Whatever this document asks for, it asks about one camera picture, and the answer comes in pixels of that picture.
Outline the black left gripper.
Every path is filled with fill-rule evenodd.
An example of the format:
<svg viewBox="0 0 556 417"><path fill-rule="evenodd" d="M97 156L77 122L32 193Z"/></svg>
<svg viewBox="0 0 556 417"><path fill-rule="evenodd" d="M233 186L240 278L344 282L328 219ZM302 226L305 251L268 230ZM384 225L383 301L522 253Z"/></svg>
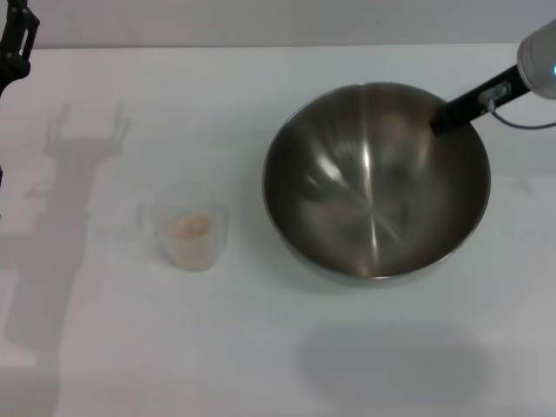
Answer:
<svg viewBox="0 0 556 417"><path fill-rule="evenodd" d="M1 93L30 73L30 55L40 20L27 1L7 1L6 22L1 37Z"/></svg>

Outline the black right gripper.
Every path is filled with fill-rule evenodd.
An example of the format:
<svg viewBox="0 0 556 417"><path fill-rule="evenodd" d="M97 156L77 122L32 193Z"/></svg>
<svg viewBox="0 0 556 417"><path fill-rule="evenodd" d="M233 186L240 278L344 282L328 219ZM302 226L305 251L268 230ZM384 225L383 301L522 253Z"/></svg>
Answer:
<svg viewBox="0 0 556 417"><path fill-rule="evenodd" d="M518 67L514 65L479 87L443 104L435 111L429 123L431 130L436 137L454 132L460 126L484 115L490 102L498 108L529 91Z"/></svg>

